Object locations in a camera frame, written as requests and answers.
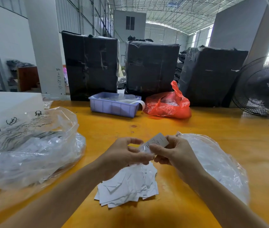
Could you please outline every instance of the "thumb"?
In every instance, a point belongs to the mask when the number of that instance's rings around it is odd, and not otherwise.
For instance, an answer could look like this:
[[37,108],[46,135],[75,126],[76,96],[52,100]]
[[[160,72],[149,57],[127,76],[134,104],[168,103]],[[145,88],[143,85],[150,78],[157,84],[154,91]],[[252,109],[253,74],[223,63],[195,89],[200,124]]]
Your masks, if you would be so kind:
[[152,153],[156,154],[156,155],[161,155],[163,157],[169,158],[169,156],[171,155],[171,151],[167,148],[164,148],[160,145],[156,145],[156,144],[151,144],[149,145],[149,149]]
[[155,155],[150,154],[150,153],[131,153],[131,160],[130,162],[149,162],[155,158]]

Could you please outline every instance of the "yellow table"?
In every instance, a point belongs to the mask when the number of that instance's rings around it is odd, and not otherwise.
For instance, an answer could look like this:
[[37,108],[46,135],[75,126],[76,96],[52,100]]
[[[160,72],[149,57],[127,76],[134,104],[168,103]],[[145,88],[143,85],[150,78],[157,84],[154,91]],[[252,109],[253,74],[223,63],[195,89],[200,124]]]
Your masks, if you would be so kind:
[[[239,109],[192,108],[189,120],[146,115],[133,119],[92,113],[88,102],[55,102],[73,111],[79,121],[78,132],[87,139],[85,156],[63,177],[31,199],[0,212],[0,222],[84,165],[95,160],[116,138],[133,136],[147,141],[155,134],[205,134],[219,143],[247,170],[251,191],[250,207],[269,223],[269,118],[243,115]],[[159,195],[120,207],[101,207],[93,198],[95,188],[65,223],[67,227],[220,227],[206,205],[176,175],[171,166],[154,164]]]

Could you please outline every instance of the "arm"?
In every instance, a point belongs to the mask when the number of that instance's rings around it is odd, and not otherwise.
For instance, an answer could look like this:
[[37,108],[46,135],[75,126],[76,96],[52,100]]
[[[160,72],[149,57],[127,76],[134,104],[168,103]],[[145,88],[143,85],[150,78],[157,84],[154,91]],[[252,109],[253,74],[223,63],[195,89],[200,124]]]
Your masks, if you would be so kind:
[[99,158],[17,212],[0,228],[63,226],[100,182],[112,178],[130,164],[148,164],[154,158],[151,154],[138,153],[138,149],[128,146],[130,143],[142,144],[143,141],[136,138],[117,139]]
[[172,165],[181,179],[201,197],[223,228],[269,228],[233,193],[209,175],[201,166],[187,140],[167,136],[169,145],[150,145],[157,154],[155,162]]

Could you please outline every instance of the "black wrapped box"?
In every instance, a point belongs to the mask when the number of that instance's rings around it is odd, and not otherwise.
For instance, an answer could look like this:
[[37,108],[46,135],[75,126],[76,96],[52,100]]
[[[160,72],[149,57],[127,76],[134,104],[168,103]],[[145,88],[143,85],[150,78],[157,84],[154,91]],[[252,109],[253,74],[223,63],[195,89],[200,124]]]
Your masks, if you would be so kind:
[[119,40],[62,31],[72,101],[117,92]]
[[178,86],[190,106],[228,107],[231,87],[247,55],[248,51],[236,49],[188,49]]
[[174,79],[180,45],[153,42],[126,43],[126,94],[142,96],[169,92]]

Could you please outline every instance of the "warehouse ceiling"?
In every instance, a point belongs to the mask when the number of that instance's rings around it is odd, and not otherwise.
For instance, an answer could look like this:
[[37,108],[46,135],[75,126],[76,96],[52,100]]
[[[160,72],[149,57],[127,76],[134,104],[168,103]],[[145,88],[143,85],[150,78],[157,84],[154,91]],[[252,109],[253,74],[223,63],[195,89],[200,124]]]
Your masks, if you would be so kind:
[[146,20],[191,34],[214,23],[216,14],[243,0],[113,0],[111,7],[146,13]]

